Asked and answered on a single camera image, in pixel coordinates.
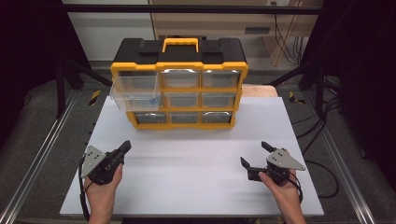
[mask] wall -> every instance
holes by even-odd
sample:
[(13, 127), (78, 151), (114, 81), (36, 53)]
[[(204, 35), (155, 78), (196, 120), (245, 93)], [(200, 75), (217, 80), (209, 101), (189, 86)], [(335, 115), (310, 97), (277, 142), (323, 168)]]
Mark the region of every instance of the wall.
[[(64, 4), (147, 5), (147, 0), (63, 0)], [(149, 13), (75, 13), (69, 17), (89, 61), (113, 61), (125, 37), (154, 39)]]

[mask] yellow handle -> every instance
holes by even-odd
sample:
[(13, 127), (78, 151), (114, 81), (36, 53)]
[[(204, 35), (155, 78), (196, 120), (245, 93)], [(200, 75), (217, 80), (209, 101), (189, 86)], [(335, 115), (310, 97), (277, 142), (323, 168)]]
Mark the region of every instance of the yellow handle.
[(163, 41), (163, 52), (165, 52), (167, 45), (195, 45), (195, 49), (198, 52), (197, 38), (166, 38)]

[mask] black horizontal bar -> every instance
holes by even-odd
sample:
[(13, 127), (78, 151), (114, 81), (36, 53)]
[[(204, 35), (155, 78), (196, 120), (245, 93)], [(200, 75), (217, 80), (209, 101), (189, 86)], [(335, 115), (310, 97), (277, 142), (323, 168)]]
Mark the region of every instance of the black horizontal bar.
[(219, 13), (219, 14), (284, 14), (320, 15), (337, 12), (338, 9), (322, 7), (240, 7), (198, 5), (83, 5), (63, 4), (42, 6), (66, 12), (107, 13)]

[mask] black curtain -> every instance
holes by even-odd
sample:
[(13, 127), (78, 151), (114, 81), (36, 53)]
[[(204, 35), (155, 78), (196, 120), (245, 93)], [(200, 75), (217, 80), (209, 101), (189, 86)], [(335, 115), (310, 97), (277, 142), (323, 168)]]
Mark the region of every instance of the black curtain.
[[(350, 2), (339, 5), (336, 1), (326, 1), (325, 4), (347, 8)], [(368, 158), (377, 161), (396, 190), (395, 13), (395, 1), (378, 4), (355, 1), (326, 48), (314, 54), (335, 21), (331, 17), (319, 17), (304, 59), (320, 55), (318, 64), (324, 68), (325, 75), (340, 78), (340, 102), (361, 148)]]
[[(56, 78), (60, 62), (74, 60), (91, 69), (66, 12), (43, 10), (43, 4), (61, 0), (1, 0), (0, 95), (3, 98), (0, 146), (12, 130), (26, 93)], [(72, 88), (82, 87), (77, 69), (68, 67)]]

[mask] human hand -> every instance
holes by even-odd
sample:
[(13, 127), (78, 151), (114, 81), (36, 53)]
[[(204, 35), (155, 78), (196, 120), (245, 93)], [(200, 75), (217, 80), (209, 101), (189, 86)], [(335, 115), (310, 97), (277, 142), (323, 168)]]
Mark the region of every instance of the human hand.
[[(290, 180), (296, 182), (296, 171), (290, 170)], [(297, 188), (287, 181), (286, 185), (278, 186), (269, 175), (259, 172), (259, 177), (264, 185), (271, 190), (276, 200), (277, 207), (279, 208), (282, 217), (285, 218), (288, 224), (292, 223), (305, 223), (303, 211), (300, 206), (300, 199), (298, 196)]]
[(86, 177), (84, 189), (90, 203), (91, 216), (89, 223), (109, 223), (113, 215), (113, 207), (116, 198), (116, 190), (122, 180), (122, 164), (117, 167), (113, 180), (106, 185), (96, 185)]

